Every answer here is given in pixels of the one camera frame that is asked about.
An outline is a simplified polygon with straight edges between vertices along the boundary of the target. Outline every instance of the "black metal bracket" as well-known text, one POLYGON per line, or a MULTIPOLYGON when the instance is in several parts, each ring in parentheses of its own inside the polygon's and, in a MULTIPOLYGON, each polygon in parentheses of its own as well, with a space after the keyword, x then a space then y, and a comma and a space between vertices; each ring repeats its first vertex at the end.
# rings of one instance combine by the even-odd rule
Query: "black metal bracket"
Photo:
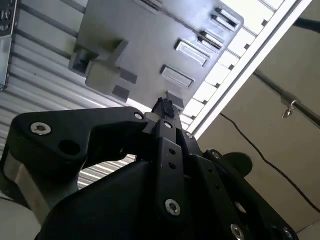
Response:
POLYGON ((4 153, 0 190, 35 213, 38 240, 298 239, 228 162, 201 152, 162 98, 145 115, 132 107, 22 114, 4 153), (81 169, 127 154, 136 161, 77 190, 81 169))

